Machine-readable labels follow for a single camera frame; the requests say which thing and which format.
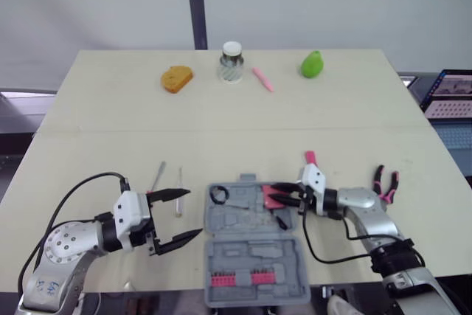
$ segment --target white table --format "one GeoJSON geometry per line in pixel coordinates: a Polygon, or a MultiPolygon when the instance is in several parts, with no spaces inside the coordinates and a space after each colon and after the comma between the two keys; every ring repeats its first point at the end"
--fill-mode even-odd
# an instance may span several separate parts
{"type": "MultiPolygon", "coordinates": [[[[219,51],[81,52],[58,92],[0,204],[0,291],[16,290],[18,272],[42,236],[62,196],[92,174],[114,170],[146,191],[160,161],[160,187],[175,187],[183,167],[184,217],[173,203],[156,204],[163,241],[203,227],[205,188],[256,173],[260,181],[294,181],[303,152],[315,150],[332,188],[371,186],[379,163],[400,171],[389,214],[411,237],[437,275],[472,271],[472,192],[439,137],[379,50],[324,50],[324,71],[300,77],[307,51],[245,51],[246,77],[237,85],[216,78],[219,51]],[[160,86],[171,65],[195,77],[178,94],[160,86]],[[261,68],[274,84],[266,91],[250,73],[261,68]]],[[[106,178],[78,190],[59,220],[111,210],[117,181],[106,178]]],[[[363,252],[344,238],[341,223],[312,216],[311,239],[324,258],[363,252]]],[[[369,260],[327,266],[305,247],[311,284],[379,280],[369,260]]],[[[202,232],[183,249],[148,257],[145,247],[95,261],[86,291],[203,288],[202,232]]]]}

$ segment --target green apple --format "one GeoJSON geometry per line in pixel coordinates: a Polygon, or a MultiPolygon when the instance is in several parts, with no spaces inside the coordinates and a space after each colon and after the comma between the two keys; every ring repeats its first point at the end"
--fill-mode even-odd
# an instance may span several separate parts
{"type": "Polygon", "coordinates": [[[302,63],[302,74],[304,77],[315,77],[323,70],[322,54],[312,51],[302,63]]]}

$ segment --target toast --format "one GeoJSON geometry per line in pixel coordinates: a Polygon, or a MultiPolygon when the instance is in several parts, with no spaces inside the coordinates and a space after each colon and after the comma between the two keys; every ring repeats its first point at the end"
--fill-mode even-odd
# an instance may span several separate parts
{"type": "Polygon", "coordinates": [[[173,94],[178,93],[185,84],[193,78],[192,70],[188,66],[171,66],[161,76],[162,86],[173,94]]]}

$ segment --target black cable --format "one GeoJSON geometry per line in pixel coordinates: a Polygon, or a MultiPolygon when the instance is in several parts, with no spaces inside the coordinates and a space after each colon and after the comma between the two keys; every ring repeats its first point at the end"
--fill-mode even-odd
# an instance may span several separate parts
{"type": "Polygon", "coordinates": [[[306,225],[306,221],[307,221],[307,209],[308,209],[308,208],[304,208],[303,215],[302,215],[303,233],[305,234],[305,239],[307,240],[308,248],[309,248],[311,254],[313,255],[313,257],[315,258],[315,260],[317,260],[318,262],[321,262],[321,263],[326,263],[326,264],[328,264],[328,265],[331,265],[331,264],[334,264],[334,263],[341,263],[341,262],[347,262],[347,261],[351,261],[351,260],[356,260],[356,259],[358,259],[358,258],[370,257],[369,254],[360,254],[360,255],[355,255],[355,256],[349,256],[349,257],[339,258],[339,259],[337,259],[337,260],[322,260],[321,258],[319,258],[318,256],[316,256],[315,251],[313,250],[313,247],[311,247],[310,238],[308,237],[308,233],[307,233],[307,225],[306,225]]]}
{"type": "MultiPolygon", "coordinates": [[[[89,221],[93,221],[93,219],[85,219],[85,220],[78,220],[77,222],[80,222],[80,223],[87,223],[89,221]]],[[[52,230],[58,228],[59,226],[61,225],[64,225],[65,223],[70,223],[70,222],[73,222],[73,221],[63,221],[62,223],[59,223],[57,225],[54,225],[52,227],[52,230]]],[[[38,251],[39,249],[39,246],[42,244],[43,240],[45,240],[45,237],[43,236],[39,241],[38,243],[36,244],[36,247],[32,250],[31,254],[29,255],[27,261],[24,263],[23,265],[23,268],[21,268],[21,271],[20,271],[20,274],[18,275],[18,296],[21,298],[21,296],[23,295],[23,278],[24,278],[24,273],[26,272],[28,266],[30,265],[31,263],[31,260],[32,258],[35,256],[36,252],[38,251]]]]}
{"type": "Polygon", "coordinates": [[[97,175],[90,176],[87,179],[82,180],[81,182],[79,182],[78,184],[73,186],[73,188],[70,191],[68,191],[68,193],[62,198],[59,205],[56,207],[54,213],[52,213],[51,219],[49,219],[49,223],[47,224],[47,228],[46,228],[46,231],[44,233],[44,237],[40,240],[39,253],[38,253],[38,256],[36,257],[35,269],[38,267],[38,265],[41,261],[41,255],[43,254],[43,250],[44,250],[44,241],[46,240],[47,236],[51,232],[52,225],[54,224],[54,221],[55,221],[56,217],[58,216],[59,211],[62,208],[62,206],[64,205],[64,203],[66,203],[67,199],[69,199],[71,194],[74,193],[75,190],[78,189],[80,186],[86,184],[87,182],[89,182],[91,180],[95,180],[95,179],[98,179],[98,178],[103,177],[103,176],[116,176],[119,179],[119,184],[120,184],[120,187],[121,187],[122,191],[123,190],[129,190],[129,185],[128,185],[128,182],[126,181],[126,178],[123,175],[121,175],[119,173],[114,173],[114,172],[98,173],[97,175]]]}
{"type": "MultiPolygon", "coordinates": [[[[346,239],[348,240],[364,240],[364,239],[370,239],[370,238],[390,238],[395,241],[400,241],[402,242],[403,240],[394,236],[394,235],[388,235],[388,234],[369,234],[369,235],[361,235],[361,236],[354,236],[351,237],[349,234],[349,227],[347,226],[346,218],[341,217],[342,222],[344,223],[344,228],[346,229],[346,239]]],[[[418,260],[420,261],[420,264],[422,267],[426,267],[425,260],[423,256],[421,256],[421,253],[419,253],[415,248],[412,247],[412,251],[414,254],[418,257],[418,260]]]]}
{"type": "MultiPolygon", "coordinates": [[[[356,260],[358,258],[363,258],[363,257],[370,257],[370,254],[359,254],[359,255],[339,258],[339,259],[336,259],[336,260],[323,260],[323,259],[319,258],[315,254],[315,251],[313,250],[313,247],[311,246],[310,238],[308,237],[308,232],[307,232],[307,227],[306,227],[307,211],[308,211],[307,208],[305,208],[305,210],[303,211],[302,227],[303,227],[303,233],[305,234],[305,239],[307,241],[308,248],[310,250],[310,253],[315,258],[315,260],[317,260],[318,262],[321,262],[321,263],[334,264],[334,263],[342,263],[342,262],[347,262],[347,261],[351,261],[351,260],[356,260]]],[[[350,234],[349,234],[349,227],[347,225],[346,218],[341,217],[341,219],[344,223],[344,228],[346,230],[346,238],[348,240],[363,240],[363,239],[369,239],[369,238],[391,238],[391,239],[396,240],[396,241],[403,241],[402,239],[400,239],[396,236],[388,235],[388,234],[371,234],[371,235],[362,235],[362,236],[351,237],[350,234]]],[[[424,261],[423,257],[421,256],[421,254],[414,248],[412,248],[412,251],[414,252],[414,254],[420,260],[421,266],[425,267],[426,266],[425,261],[424,261]]]]}

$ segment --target white lid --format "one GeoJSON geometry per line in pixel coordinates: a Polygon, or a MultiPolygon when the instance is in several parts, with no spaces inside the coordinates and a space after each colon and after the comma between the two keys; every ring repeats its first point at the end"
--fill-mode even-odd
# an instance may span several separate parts
{"type": "Polygon", "coordinates": [[[225,42],[223,45],[223,53],[231,57],[240,55],[242,49],[243,47],[241,46],[241,44],[235,41],[225,42]]]}

